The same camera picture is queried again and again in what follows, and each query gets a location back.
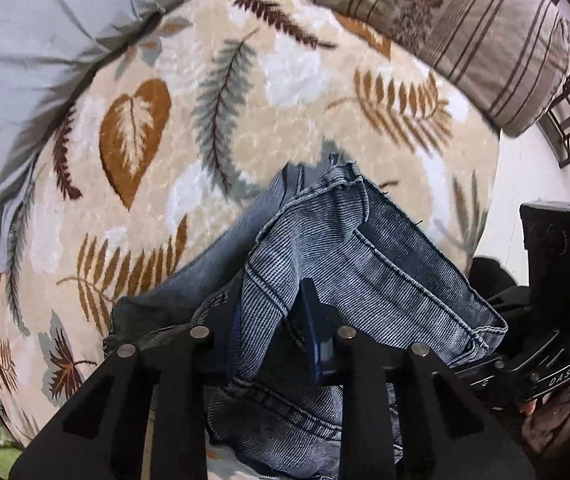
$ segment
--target maple leaf pattern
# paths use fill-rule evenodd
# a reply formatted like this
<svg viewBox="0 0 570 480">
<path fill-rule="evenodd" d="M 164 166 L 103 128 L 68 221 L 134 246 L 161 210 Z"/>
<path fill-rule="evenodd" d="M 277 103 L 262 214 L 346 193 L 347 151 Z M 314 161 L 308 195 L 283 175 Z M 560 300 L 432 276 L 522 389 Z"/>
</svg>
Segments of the maple leaf pattern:
<svg viewBox="0 0 570 480">
<path fill-rule="evenodd" d="M 59 399 L 60 395 L 65 395 L 69 399 L 83 384 L 83 377 L 76 368 L 79 364 L 89 364 L 96 366 L 94 361 L 74 361 L 74 356 L 68 345 L 68 341 L 63 331 L 56 329 L 54 336 L 54 344 L 56 345 L 56 353 L 50 352 L 50 360 L 58 368 L 54 372 L 54 376 L 50 382 L 50 391 L 53 399 Z"/>
</svg>

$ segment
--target blanket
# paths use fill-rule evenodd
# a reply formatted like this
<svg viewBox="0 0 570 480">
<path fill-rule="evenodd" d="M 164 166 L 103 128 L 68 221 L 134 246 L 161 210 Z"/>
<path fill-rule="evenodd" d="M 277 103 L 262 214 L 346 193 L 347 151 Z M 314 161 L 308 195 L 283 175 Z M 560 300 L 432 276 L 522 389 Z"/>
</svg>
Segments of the blanket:
<svg viewBox="0 0 570 480">
<path fill-rule="evenodd" d="M 0 408 L 21 443 L 102 362 L 116 300 L 186 266 L 288 161 L 356 160 L 468 269 L 497 135 L 424 63 L 345 25 L 306 0 L 188 0 L 97 72 L 40 155 L 0 274 Z"/>
</svg>

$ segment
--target gray fern pattern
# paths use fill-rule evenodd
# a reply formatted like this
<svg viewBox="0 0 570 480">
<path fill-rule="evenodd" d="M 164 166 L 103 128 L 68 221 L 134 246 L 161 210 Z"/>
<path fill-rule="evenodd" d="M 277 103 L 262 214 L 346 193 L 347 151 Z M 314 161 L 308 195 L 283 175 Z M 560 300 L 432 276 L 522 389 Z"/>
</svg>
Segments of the gray fern pattern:
<svg viewBox="0 0 570 480">
<path fill-rule="evenodd" d="M 30 187 L 25 193 L 23 203 L 18 207 L 9 229 L 8 239 L 8 265 L 6 270 L 6 298 L 8 308 L 12 314 L 12 319 L 18 326 L 19 332 L 23 336 L 30 335 L 30 331 L 23 322 L 23 316 L 18 307 L 18 285 L 21 272 L 21 262 L 25 249 L 25 235 L 27 234 L 27 224 L 30 218 L 30 209 L 34 203 L 34 183 L 36 178 L 30 183 Z"/>
<path fill-rule="evenodd" d="M 239 108 L 246 104 L 252 89 L 248 74 L 256 51 L 247 44 L 258 29 L 242 40 L 225 40 L 212 60 L 214 68 L 201 82 L 201 95 L 191 112 L 203 168 L 211 175 L 213 187 L 237 202 L 253 198 L 261 188 L 242 179 L 231 156 L 231 138 Z"/>
<path fill-rule="evenodd" d="M 457 239 L 452 235 L 447 228 L 438 220 L 436 220 L 436 227 L 445 235 L 447 240 L 455 247 L 459 248 L 466 254 L 465 274 L 469 274 L 469 269 L 472 265 L 472 259 L 479 242 L 481 241 L 482 232 L 484 231 L 485 223 L 487 222 L 487 209 L 481 211 L 481 204 L 478 200 L 478 179 L 476 178 L 476 171 L 472 172 L 472 186 L 471 186 L 471 219 L 467 210 L 467 200 L 465 199 L 465 192 L 463 187 L 456 178 L 452 179 L 452 191 L 454 192 L 454 203 L 456 205 L 456 218 L 458 219 L 458 226 L 462 239 Z"/>
</svg>

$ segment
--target light blue pillow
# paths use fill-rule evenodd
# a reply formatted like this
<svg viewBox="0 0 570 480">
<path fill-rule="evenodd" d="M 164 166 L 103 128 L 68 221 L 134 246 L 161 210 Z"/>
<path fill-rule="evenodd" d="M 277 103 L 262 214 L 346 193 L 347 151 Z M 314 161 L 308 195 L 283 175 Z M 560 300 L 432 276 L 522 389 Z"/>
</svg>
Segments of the light blue pillow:
<svg viewBox="0 0 570 480">
<path fill-rule="evenodd" d="M 0 0 L 0 271 L 52 123 L 83 79 L 155 12 L 184 0 Z"/>
</svg>

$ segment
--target orange leaf pattern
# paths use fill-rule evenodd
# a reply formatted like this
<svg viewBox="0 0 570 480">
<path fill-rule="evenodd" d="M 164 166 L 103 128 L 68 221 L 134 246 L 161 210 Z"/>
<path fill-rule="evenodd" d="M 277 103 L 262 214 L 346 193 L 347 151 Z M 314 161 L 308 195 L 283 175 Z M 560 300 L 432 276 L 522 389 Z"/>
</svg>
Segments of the orange leaf pattern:
<svg viewBox="0 0 570 480">
<path fill-rule="evenodd" d="M 412 152 L 418 146 L 427 153 L 442 153 L 452 137 L 451 115 L 446 109 L 449 102 L 440 97 L 433 73 L 418 84 L 402 81 L 397 91 L 393 79 L 385 85 L 382 75 L 374 77 L 369 70 L 362 74 L 356 68 L 353 84 L 355 97 L 335 101 L 327 109 L 355 102 L 369 124 L 396 146 Z"/>
<path fill-rule="evenodd" d="M 99 150 L 107 180 L 127 208 L 158 151 L 171 99 L 161 79 L 145 81 L 133 96 L 116 98 L 100 129 Z"/>
<path fill-rule="evenodd" d="M 386 57 L 387 59 L 392 58 L 392 40 L 377 32 L 374 27 L 370 27 L 367 23 L 361 22 L 361 20 L 357 20 L 356 18 L 347 18 L 346 16 L 335 12 L 335 10 L 332 12 L 334 13 L 336 21 L 340 23 L 344 29 L 367 41 L 367 44 L 381 56 Z"/>
<path fill-rule="evenodd" d="M 57 285 L 76 282 L 78 300 L 83 315 L 91 320 L 98 332 L 107 335 L 110 326 L 110 310 L 127 286 L 128 296 L 142 294 L 158 286 L 166 277 L 174 274 L 181 260 L 187 242 L 187 216 L 183 216 L 176 232 L 161 247 L 151 250 L 147 256 L 140 251 L 132 269 L 132 252 L 128 251 L 121 260 L 121 248 L 117 248 L 109 258 L 107 266 L 107 240 L 100 242 L 98 237 L 90 238 L 86 234 L 76 259 L 76 275 L 59 280 Z M 114 286 L 113 294 L 108 289 Z"/>
</svg>

